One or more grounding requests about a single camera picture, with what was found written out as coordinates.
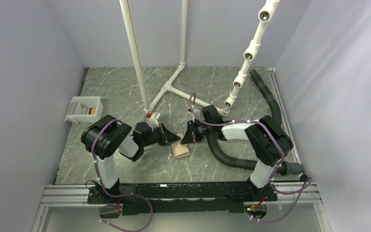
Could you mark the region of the tan leather card holder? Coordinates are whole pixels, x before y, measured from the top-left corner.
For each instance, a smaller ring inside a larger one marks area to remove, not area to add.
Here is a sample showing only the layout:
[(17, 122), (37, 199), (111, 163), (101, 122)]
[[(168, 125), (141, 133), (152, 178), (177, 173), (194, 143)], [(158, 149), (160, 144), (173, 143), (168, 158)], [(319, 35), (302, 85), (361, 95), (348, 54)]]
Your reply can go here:
[(168, 156), (168, 160), (170, 159), (182, 159), (191, 154), (188, 145), (182, 145), (181, 140), (183, 139), (183, 134), (179, 133), (176, 134), (178, 137), (180, 137), (179, 141), (174, 142), (170, 145), (170, 152)]

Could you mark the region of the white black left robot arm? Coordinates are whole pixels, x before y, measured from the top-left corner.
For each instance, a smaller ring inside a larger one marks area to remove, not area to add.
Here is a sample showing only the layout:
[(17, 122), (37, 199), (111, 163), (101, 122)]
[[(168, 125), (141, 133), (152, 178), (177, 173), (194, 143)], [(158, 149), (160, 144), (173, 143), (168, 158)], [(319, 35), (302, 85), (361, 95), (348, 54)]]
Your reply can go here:
[(100, 196), (107, 203), (115, 202), (120, 194), (114, 163), (115, 152), (135, 162), (147, 146), (169, 146), (180, 140), (178, 135), (161, 123), (152, 127), (147, 122), (139, 122), (132, 128), (111, 115), (104, 116), (86, 128), (81, 136), (81, 142), (95, 163), (96, 182), (103, 186)]

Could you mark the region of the white card tray box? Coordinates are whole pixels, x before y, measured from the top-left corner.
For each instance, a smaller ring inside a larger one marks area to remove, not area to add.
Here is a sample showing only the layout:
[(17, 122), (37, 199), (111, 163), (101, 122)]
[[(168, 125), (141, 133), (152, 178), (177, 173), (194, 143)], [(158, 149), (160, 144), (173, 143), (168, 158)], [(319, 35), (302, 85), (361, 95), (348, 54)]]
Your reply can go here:
[(76, 96), (69, 103), (64, 122), (95, 123), (101, 119), (102, 111), (100, 96)]

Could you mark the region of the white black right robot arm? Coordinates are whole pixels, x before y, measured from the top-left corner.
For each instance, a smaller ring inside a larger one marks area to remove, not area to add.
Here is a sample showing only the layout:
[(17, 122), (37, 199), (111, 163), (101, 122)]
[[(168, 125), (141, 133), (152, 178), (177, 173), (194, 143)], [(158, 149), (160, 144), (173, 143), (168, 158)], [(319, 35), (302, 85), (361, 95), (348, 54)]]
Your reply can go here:
[[(257, 121), (224, 121), (213, 105), (204, 107), (201, 112), (204, 119), (196, 117), (188, 121), (181, 144), (194, 144), (206, 139), (211, 153), (220, 163), (251, 170), (249, 181), (252, 184), (247, 187), (247, 195), (251, 200), (258, 201), (265, 195), (265, 187), (279, 168), (280, 174), (289, 174), (282, 163), (293, 148), (293, 143), (271, 116), (264, 116)], [(240, 159), (226, 154), (219, 146), (219, 140), (248, 141), (257, 160)]]

